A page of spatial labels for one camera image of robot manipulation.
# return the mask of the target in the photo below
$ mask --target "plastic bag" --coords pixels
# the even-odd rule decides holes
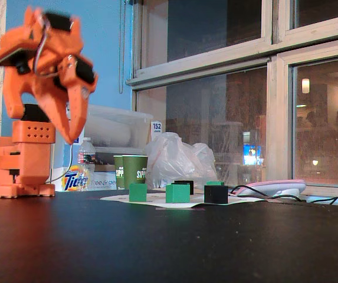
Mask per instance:
[[[145,147],[148,155],[146,184],[148,189],[165,187],[175,180],[193,180],[204,189],[207,181],[217,180],[213,151],[204,143],[182,143],[176,133],[162,133]]]

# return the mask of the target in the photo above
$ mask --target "green block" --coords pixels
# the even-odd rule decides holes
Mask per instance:
[[[207,186],[223,186],[224,182],[223,181],[208,181],[206,185]]]
[[[132,183],[129,186],[129,201],[130,202],[146,202],[146,184]]]
[[[166,186],[166,203],[190,202],[189,184],[171,184]]]

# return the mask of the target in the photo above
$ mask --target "ceiling light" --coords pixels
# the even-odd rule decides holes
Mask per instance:
[[[310,81],[308,78],[303,78],[303,93],[309,93]]]

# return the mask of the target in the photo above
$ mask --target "black table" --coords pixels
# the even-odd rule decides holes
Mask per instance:
[[[338,206],[0,199],[0,282],[338,282]]]

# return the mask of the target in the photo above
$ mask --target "paper cup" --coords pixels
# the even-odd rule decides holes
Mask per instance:
[[[146,155],[123,155],[124,187],[132,183],[144,184],[147,166]]]
[[[124,169],[123,169],[123,156],[114,155],[115,171],[116,171],[116,189],[124,190]]]

